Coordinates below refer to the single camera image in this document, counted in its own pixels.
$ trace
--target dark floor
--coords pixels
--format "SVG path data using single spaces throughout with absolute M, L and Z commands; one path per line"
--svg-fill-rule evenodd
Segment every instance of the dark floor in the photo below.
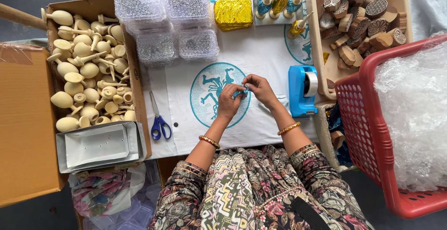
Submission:
M 0 3 L 39 16 L 41 7 L 61 1 L 68 0 L 0 0 Z M 42 37 L 46 37 L 43 31 L 0 20 L 1 41 Z M 349 171 L 343 173 L 343 179 L 350 184 L 363 213 L 377 230 L 446 229 L 447 210 L 414 220 L 400 219 L 387 210 L 382 189 L 366 175 L 360 171 Z M 0 209 L 0 229 L 77 229 L 70 189 L 65 187 L 59 193 L 48 194 Z

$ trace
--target red plastic basket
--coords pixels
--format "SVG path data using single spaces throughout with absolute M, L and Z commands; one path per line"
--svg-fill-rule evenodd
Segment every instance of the red plastic basket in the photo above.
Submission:
M 388 209 L 402 218 L 447 208 L 447 189 L 413 193 L 397 188 L 393 144 L 373 87 L 375 70 L 390 58 L 406 57 L 428 43 L 446 40 L 447 35 L 441 35 L 374 53 L 363 61 L 359 72 L 335 83 L 352 162 L 382 187 Z

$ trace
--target blue scissors handle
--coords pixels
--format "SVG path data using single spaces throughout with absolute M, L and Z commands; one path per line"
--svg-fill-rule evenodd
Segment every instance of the blue scissors handle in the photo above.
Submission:
M 166 137 L 165 126 L 169 129 L 169 137 Z M 161 116 L 155 116 L 154 125 L 151 129 L 151 136 L 154 140 L 159 140 L 161 138 L 161 134 L 165 137 L 165 139 L 171 138 L 172 130 L 168 123 L 166 123 Z

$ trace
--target gold bangle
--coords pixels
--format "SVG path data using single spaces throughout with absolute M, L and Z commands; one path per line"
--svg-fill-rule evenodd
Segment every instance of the gold bangle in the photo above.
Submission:
M 278 131 L 278 136 L 281 135 L 281 134 L 283 134 L 283 133 L 288 132 L 289 130 L 292 130 L 292 129 L 295 128 L 295 127 L 298 127 L 300 124 L 301 124 L 300 122 L 296 122 L 296 123 L 292 124 L 291 126 L 286 127 L 286 128 L 284 128 L 284 129 Z
M 204 141 L 206 141 L 206 142 L 212 144 L 212 145 L 213 145 L 214 147 L 216 147 L 216 149 L 218 149 L 218 150 L 220 149 L 220 145 L 219 145 L 217 142 L 215 142 L 214 140 L 210 139 L 209 137 L 200 135 L 200 136 L 198 136 L 198 139 L 200 139 L 200 140 L 204 140 Z

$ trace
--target blue foil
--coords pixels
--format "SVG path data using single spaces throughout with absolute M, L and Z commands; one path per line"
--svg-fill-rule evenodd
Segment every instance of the blue foil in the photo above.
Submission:
M 288 13 L 295 13 L 302 5 L 303 3 L 301 1 L 299 1 L 298 5 L 293 4 L 293 0 L 288 0 L 287 1 L 287 12 Z
M 330 110 L 330 116 L 328 117 L 328 125 L 329 132 L 332 133 L 334 131 L 340 131 L 345 134 L 345 129 L 343 128 L 342 116 L 340 115 L 340 108 L 338 107 L 338 103 L 335 104 L 334 107 Z M 349 156 L 349 149 L 346 140 L 343 141 L 342 146 L 335 150 L 335 154 L 337 155 L 338 162 L 341 165 L 346 167 L 351 167 L 352 160 Z
M 270 3 L 269 5 L 265 5 L 262 0 L 259 0 L 259 4 L 257 6 L 257 12 L 260 15 L 264 15 L 265 13 L 267 13 L 270 9 L 272 8 L 272 4 Z
M 244 91 L 236 91 L 236 92 L 234 92 L 233 93 L 233 100 L 236 99 L 236 96 L 239 95 L 239 94 L 248 95 L 249 94 L 249 89 L 247 87 L 245 87 Z

